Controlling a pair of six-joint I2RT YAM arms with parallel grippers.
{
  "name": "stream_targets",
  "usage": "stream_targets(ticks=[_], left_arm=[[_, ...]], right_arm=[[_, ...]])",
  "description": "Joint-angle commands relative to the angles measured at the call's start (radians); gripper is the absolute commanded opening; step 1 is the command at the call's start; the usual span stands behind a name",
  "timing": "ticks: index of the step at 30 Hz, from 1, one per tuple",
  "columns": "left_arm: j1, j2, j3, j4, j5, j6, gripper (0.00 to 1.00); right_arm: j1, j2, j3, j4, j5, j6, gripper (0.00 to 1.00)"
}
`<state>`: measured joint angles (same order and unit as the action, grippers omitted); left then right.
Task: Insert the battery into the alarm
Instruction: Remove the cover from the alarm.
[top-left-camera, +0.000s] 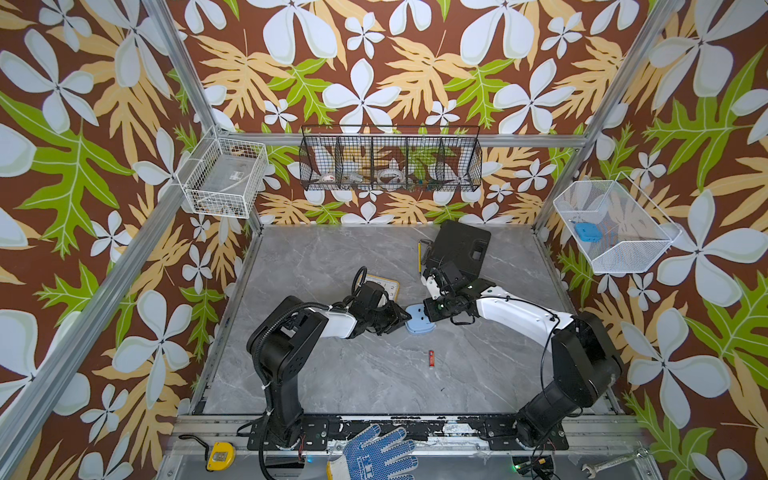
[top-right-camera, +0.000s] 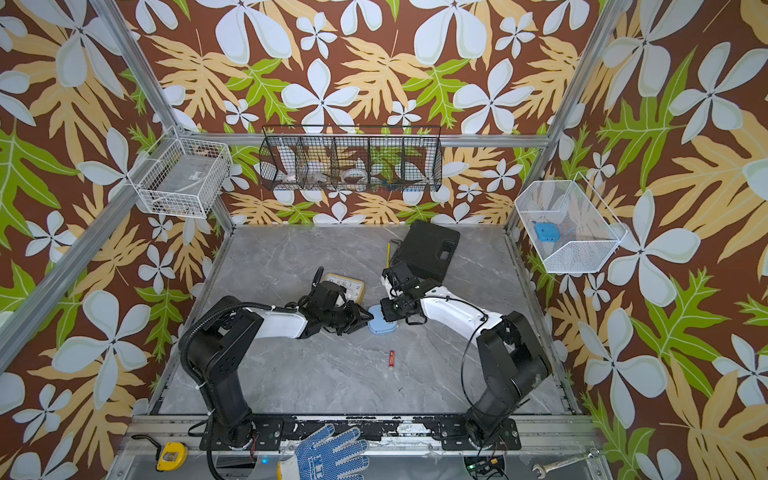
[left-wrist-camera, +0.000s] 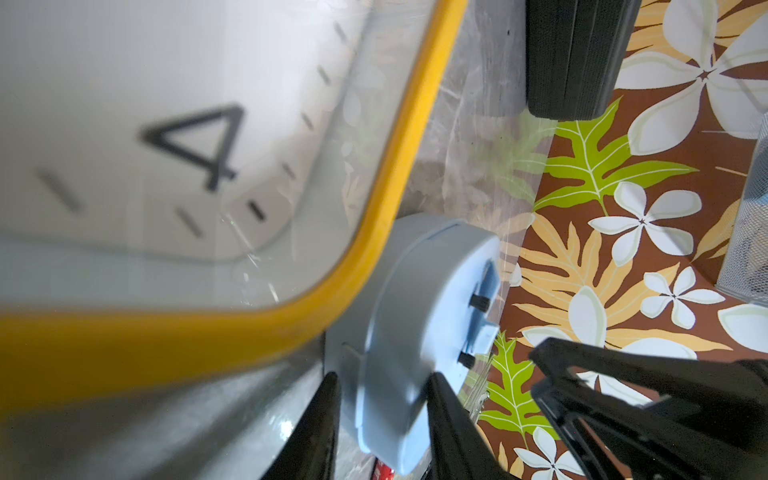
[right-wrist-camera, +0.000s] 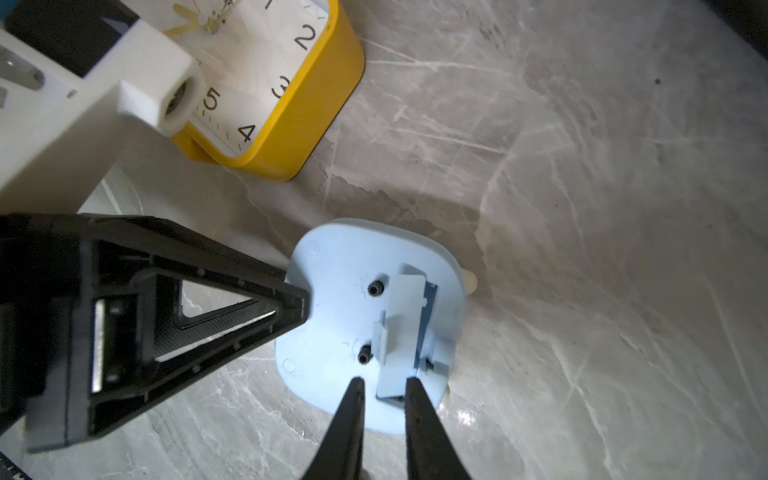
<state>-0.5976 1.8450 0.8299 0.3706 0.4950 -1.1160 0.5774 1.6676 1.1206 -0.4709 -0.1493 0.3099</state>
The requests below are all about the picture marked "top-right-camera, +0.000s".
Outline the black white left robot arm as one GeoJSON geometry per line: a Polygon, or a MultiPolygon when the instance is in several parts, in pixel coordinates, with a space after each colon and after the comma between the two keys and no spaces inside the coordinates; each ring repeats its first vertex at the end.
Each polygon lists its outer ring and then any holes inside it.
{"type": "Polygon", "coordinates": [[[283,306],[222,297],[179,341],[182,368],[200,390],[208,415],[202,445],[240,450],[254,441],[253,413],[239,376],[254,341],[307,339],[322,330],[342,336],[373,318],[328,281],[314,282],[308,294],[283,306]]]}

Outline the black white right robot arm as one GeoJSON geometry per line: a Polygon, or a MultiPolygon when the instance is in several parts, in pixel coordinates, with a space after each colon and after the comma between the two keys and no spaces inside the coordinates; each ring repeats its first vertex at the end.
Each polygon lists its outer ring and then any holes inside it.
{"type": "Polygon", "coordinates": [[[463,428],[472,444],[485,448],[512,436],[510,415],[552,373],[528,319],[517,311],[501,314],[481,308],[432,279],[416,277],[403,262],[382,271],[382,284],[387,291],[380,301],[385,321],[406,322],[419,315],[477,347],[485,390],[464,415],[463,428]]]}

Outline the yellow square alarm clock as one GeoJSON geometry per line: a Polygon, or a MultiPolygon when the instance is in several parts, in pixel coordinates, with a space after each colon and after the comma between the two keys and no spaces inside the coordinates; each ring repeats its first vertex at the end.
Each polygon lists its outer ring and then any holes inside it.
{"type": "Polygon", "coordinates": [[[353,300],[356,303],[362,302],[365,294],[365,283],[362,280],[345,277],[335,273],[326,274],[323,277],[323,280],[343,287],[348,300],[353,300]]]}

